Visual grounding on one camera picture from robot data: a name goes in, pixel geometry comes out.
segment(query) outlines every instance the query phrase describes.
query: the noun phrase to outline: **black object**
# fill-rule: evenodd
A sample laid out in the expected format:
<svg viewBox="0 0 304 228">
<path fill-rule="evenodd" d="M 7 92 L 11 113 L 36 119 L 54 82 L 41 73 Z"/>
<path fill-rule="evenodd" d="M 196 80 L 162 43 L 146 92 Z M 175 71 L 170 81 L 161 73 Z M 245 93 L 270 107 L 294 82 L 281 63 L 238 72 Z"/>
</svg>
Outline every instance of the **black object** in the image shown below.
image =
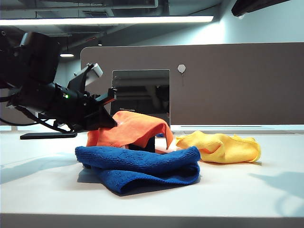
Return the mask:
<svg viewBox="0 0 304 228">
<path fill-rule="evenodd" d="M 9 125 L 11 125 L 11 126 L 32 126 L 32 125 L 36 125 L 36 124 L 38 124 L 38 123 L 12 123 L 12 122 L 10 122 L 10 121 L 6 121 L 6 120 L 3 120 L 2 118 L 0 118 L 0 121 L 2 121 L 2 122 L 4 122 L 4 123 L 6 123 L 6 124 L 9 124 Z"/>
<path fill-rule="evenodd" d="M 148 140 L 147 146 L 145 148 L 136 146 L 134 144 L 129 144 L 129 150 L 147 151 L 147 152 L 155 153 L 155 137 L 152 137 Z"/>
<path fill-rule="evenodd" d="M 239 17 L 245 13 L 260 10 L 285 1 L 289 0 L 237 0 L 231 12 L 234 16 Z"/>
<path fill-rule="evenodd" d="M 110 88 L 100 97 L 85 91 L 86 78 L 95 71 L 96 64 L 88 64 L 67 87 L 53 82 L 59 53 L 60 44 L 46 35 L 25 33 L 20 45 L 11 47 L 5 32 L 0 33 L 0 86 L 10 90 L 7 107 L 62 133 L 116 126 L 104 108 L 115 100 L 115 91 Z M 54 124 L 43 122 L 32 111 L 55 119 Z M 59 128 L 63 124 L 71 130 Z"/>
<path fill-rule="evenodd" d="M 56 138 L 74 138 L 77 133 L 61 133 L 61 132 L 49 132 L 49 133 L 27 133 L 20 136 L 20 139 L 56 139 Z"/>
</svg>

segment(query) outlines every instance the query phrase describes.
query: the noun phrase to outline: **wall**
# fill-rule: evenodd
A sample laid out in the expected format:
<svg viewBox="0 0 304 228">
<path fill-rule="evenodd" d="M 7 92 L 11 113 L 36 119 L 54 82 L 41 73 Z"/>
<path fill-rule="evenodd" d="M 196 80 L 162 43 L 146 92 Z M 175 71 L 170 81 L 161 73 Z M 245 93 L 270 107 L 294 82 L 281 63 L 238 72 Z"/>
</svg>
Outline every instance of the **wall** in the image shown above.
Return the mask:
<svg viewBox="0 0 304 228">
<path fill-rule="evenodd" d="M 80 71 L 80 60 L 59 63 L 54 82 L 67 86 L 68 82 L 74 77 L 74 72 Z"/>
<path fill-rule="evenodd" d="M 291 0 L 234 17 L 235 0 L 225 0 L 221 18 L 208 25 L 195 26 L 157 38 L 133 43 L 137 45 L 189 45 L 258 42 L 303 42 L 304 3 Z"/>
</svg>

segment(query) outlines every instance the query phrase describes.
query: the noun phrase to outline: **ceiling pipe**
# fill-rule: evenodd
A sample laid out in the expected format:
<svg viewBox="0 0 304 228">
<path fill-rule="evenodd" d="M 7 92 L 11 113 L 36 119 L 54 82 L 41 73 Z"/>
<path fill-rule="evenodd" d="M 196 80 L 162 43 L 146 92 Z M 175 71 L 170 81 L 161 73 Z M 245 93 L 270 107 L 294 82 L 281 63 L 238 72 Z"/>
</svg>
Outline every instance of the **ceiling pipe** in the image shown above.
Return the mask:
<svg viewBox="0 0 304 228">
<path fill-rule="evenodd" d="M 105 34 L 114 33 L 114 32 L 117 32 L 117 31 L 119 31 L 119 30 L 122 30 L 122 29 L 124 29 L 124 28 L 130 27 L 130 26 L 132 26 L 132 25 L 133 25 L 133 24 L 129 24 L 129 25 L 119 25 L 119 26 L 115 26 L 115 27 L 113 27 L 113 28 L 108 29 L 106 32 L 100 32 L 100 33 L 98 33 L 98 34 L 94 34 L 93 36 L 90 35 L 90 36 L 88 36 L 88 37 L 82 38 L 82 39 L 79 40 L 79 41 L 76 41 L 76 42 L 71 43 L 71 44 L 69 45 L 69 48 L 71 49 L 71 48 L 75 48 L 75 47 L 77 47 L 77 46 L 80 46 L 80 45 L 86 43 L 87 40 L 88 40 L 88 39 L 91 39 L 91 38 L 94 38 L 94 40 L 97 40 L 97 39 L 103 37 Z"/>
<path fill-rule="evenodd" d="M 160 15 L 163 13 L 163 8 L 164 8 L 164 6 L 163 6 L 163 5 L 159 5 L 158 0 L 155 1 L 155 4 L 156 4 L 156 2 L 157 2 L 157 9 L 156 9 L 156 11 L 153 13 L 153 15 L 154 15 L 154 16 L 160 16 Z M 122 24 L 122 25 L 119 25 L 119 26 L 110 28 L 110 29 L 108 29 L 106 32 L 100 32 L 100 33 L 98 33 L 98 34 L 94 34 L 93 37 L 95 37 L 95 39 L 99 39 L 99 38 L 103 37 L 105 34 L 111 34 L 111 33 L 117 32 L 117 31 L 119 31 L 119 30 L 122 30 L 122 29 L 124 29 L 124 28 L 130 27 L 130 26 L 133 26 L 133 25 L 134 25 L 134 24 L 129 24 L 129 25 L 124 25 L 124 24 Z M 81 39 L 81 40 L 79 40 L 79 41 L 73 42 L 73 43 L 71 43 L 69 46 L 70 46 L 70 48 L 75 48 L 75 47 L 77 47 L 77 46 L 80 46 L 80 45 L 86 43 L 86 42 L 87 42 L 87 39 L 90 39 L 90 38 L 92 38 L 92 36 L 88 36 L 88 37 L 83 38 L 83 39 Z"/>
<path fill-rule="evenodd" d="M 59 10 L 93 10 L 93 9 L 151 9 L 158 7 L 158 0 L 154 0 L 152 5 L 100 5 L 100 6 L 60 6 L 60 7 L 41 7 L 41 8 L 19 8 L 19 9 L 2 9 L 3 12 L 42 12 L 42 11 L 59 11 Z"/>
</svg>

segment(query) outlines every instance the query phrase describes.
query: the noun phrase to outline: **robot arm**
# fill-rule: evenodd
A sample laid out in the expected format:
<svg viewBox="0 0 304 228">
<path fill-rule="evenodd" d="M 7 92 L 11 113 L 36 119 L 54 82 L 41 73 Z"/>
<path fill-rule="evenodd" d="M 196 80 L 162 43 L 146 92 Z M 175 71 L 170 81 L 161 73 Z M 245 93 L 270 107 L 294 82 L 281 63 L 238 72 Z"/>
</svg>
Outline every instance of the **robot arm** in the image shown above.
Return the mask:
<svg viewBox="0 0 304 228">
<path fill-rule="evenodd" d="M 102 96 L 85 91 L 87 78 L 100 77 L 98 64 L 88 64 L 67 87 L 54 83 L 60 46 L 50 37 L 29 32 L 18 47 L 11 47 L 0 34 L 0 88 L 8 88 L 10 95 L 1 98 L 7 107 L 15 108 L 28 118 L 62 133 L 78 133 L 112 128 L 115 120 L 104 105 L 115 100 L 115 91 L 108 89 Z M 31 111 L 46 119 L 55 119 L 53 126 L 37 118 Z M 66 124 L 70 131 L 59 128 Z"/>
</svg>

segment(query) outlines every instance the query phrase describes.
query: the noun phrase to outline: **ceiling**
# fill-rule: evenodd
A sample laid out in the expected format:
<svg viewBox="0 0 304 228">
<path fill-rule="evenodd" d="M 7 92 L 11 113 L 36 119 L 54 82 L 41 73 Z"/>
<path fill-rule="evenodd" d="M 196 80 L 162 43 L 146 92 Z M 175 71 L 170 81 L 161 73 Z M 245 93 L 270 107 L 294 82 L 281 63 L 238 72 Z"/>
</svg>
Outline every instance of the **ceiling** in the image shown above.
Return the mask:
<svg viewBox="0 0 304 228">
<path fill-rule="evenodd" d="M 1 19 L 95 18 L 214 15 L 223 0 L 1 0 Z M 101 41 L 104 46 L 123 46 L 143 38 L 187 27 L 184 25 L 113 25 L 113 26 L 10 26 L 4 30 L 13 45 L 23 34 L 34 31 L 51 36 L 61 45 L 80 53 Z"/>
</svg>

